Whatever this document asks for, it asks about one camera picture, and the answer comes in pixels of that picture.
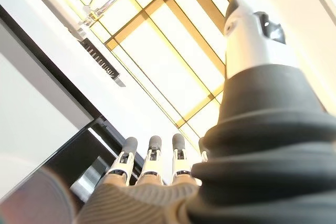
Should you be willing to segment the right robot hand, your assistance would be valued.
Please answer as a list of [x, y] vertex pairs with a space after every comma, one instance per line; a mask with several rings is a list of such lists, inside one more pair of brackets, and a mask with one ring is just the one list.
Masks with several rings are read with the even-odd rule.
[[177, 183], [108, 173], [76, 223], [335, 223], [335, 117], [325, 111], [276, 16], [231, 0], [225, 83], [207, 161]]

